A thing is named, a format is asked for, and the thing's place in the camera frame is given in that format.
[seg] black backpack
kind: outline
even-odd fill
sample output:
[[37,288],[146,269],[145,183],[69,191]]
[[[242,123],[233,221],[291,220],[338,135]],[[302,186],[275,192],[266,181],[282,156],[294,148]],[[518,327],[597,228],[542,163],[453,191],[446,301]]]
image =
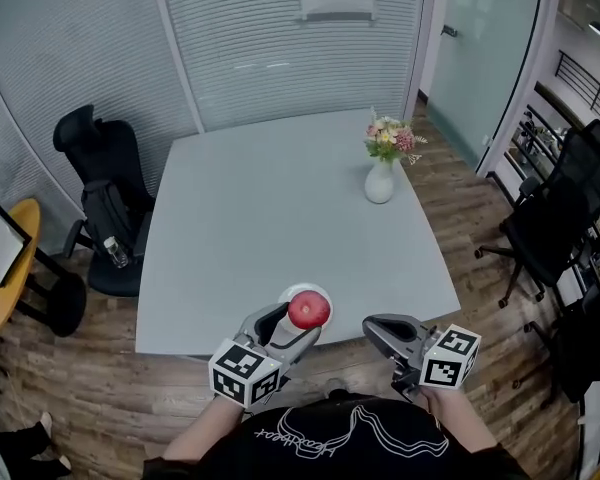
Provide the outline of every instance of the black backpack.
[[82,208],[87,217],[84,227],[93,240],[94,250],[109,255],[104,241],[113,236],[127,251],[132,251],[138,235],[129,218],[120,192],[110,180],[92,181],[82,191]]

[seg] frosted glass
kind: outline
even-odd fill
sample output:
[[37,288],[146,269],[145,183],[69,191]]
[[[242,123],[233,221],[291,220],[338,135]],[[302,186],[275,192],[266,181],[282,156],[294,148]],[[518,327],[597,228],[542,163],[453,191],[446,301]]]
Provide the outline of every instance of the frosted glass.
[[40,247],[48,253],[61,251],[80,213],[40,168],[0,105],[0,204],[9,210],[28,197],[42,211]]
[[427,113],[471,167],[500,123],[533,31],[539,0],[447,0]]
[[400,117],[422,0],[378,19],[298,19],[300,0],[167,0],[206,131],[369,108]]
[[67,112],[93,103],[128,121],[153,194],[171,142],[197,133],[155,0],[0,0],[0,91],[77,204],[82,182],[52,140]]

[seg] shoe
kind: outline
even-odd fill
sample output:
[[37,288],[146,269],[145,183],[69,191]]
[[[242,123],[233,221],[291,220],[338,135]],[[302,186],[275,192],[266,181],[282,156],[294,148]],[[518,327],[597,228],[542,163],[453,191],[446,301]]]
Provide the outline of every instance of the shoe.
[[49,439],[51,439],[51,426],[53,425],[51,414],[49,414],[47,411],[43,412],[42,416],[40,416],[40,423],[44,427],[44,431],[49,436]]
[[58,460],[60,461],[60,464],[62,464],[65,468],[71,471],[71,462],[69,462],[69,459],[66,455],[63,455]]
[[329,379],[324,385],[324,397],[330,398],[331,392],[338,390],[349,392],[347,384],[342,379]]

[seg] plastic bottle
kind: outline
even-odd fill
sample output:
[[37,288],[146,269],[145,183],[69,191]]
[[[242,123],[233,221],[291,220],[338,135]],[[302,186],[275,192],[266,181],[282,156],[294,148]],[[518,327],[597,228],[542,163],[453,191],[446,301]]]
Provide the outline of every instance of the plastic bottle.
[[124,268],[129,264],[129,257],[120,246],[115,236],[110,236],[104,241],[104,246],[111,256],[111,261],[117,268]]

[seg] door handle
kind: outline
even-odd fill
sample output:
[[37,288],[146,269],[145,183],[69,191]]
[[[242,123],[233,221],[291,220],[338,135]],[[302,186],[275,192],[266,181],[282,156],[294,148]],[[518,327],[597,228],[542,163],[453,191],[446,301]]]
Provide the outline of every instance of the door handle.
[[448,34],[451,37],[458,37],[458,30],[450,27],[449,25],[445,25],[442,27],[442,32],[440,32],[440,35],[442,34]]

